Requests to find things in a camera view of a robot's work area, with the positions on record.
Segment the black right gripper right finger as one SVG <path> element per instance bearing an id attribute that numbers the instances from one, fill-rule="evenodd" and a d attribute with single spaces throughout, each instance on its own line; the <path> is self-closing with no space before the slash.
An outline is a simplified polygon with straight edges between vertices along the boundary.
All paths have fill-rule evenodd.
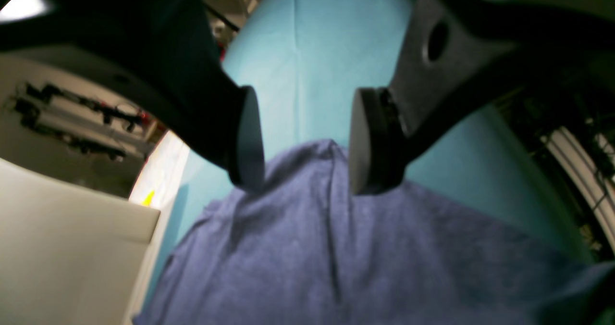
<path id="1" fill-rule="evenodd" d="M 352 102 L 355 194 L 400 185 L 406 166 L 503 95 L 567 105 L 614 94 L 614 0 L 417 0 L 394 75 Z"/>

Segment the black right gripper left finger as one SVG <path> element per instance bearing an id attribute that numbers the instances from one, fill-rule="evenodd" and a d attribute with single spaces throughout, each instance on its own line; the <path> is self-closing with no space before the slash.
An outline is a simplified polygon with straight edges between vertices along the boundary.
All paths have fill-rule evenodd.
<path id="1" fill-rule="evenodd" d="M 0 37 L 144 108 L 235 186 L 263 185 L 257 96 L 223 70 L 202 0 L 10 0 Z"/>

